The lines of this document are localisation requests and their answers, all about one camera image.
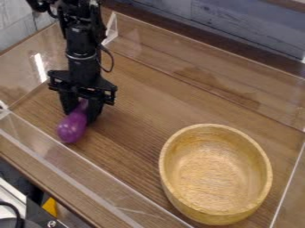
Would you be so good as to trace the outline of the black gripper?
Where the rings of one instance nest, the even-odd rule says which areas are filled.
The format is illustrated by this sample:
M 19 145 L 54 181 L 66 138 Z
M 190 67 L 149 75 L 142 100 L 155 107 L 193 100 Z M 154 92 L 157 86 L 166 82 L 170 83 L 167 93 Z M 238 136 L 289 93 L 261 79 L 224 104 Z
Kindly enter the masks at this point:
M 102 55 L 67 55 L 68 68 L 48 71 L 50 90 L 59 93 L 63 112 L 68 115 L 79 100 L 89 101 L 87 123 L 91 124 L 103 111 L 103 106 L 115 104 L 118 87 L 102 76 Z

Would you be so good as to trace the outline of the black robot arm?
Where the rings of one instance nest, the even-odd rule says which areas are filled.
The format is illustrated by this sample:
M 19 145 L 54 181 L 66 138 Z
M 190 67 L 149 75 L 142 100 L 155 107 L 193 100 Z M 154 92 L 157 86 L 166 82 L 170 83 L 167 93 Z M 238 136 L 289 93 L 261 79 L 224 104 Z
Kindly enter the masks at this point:
M 60 31 L 66 39 L 66 57 L 68 68 L 51 69 L 50 90 L 59 93 L 60 105 L 70 115 L 80 104 L 87 101 L 87 123 L 91 124 L 103 112 L 105 105 L 115 104 L 118 86 L 102 75 L 111 72 L 114 65 L 106 69 L 102 64 L 102 52 L 111 61 L 115 60 L 103 41 L 107 38 L 107 27 L 103 24 L 101 0 L 26 0 L 35 12 L 46 12 L 59 20 Z

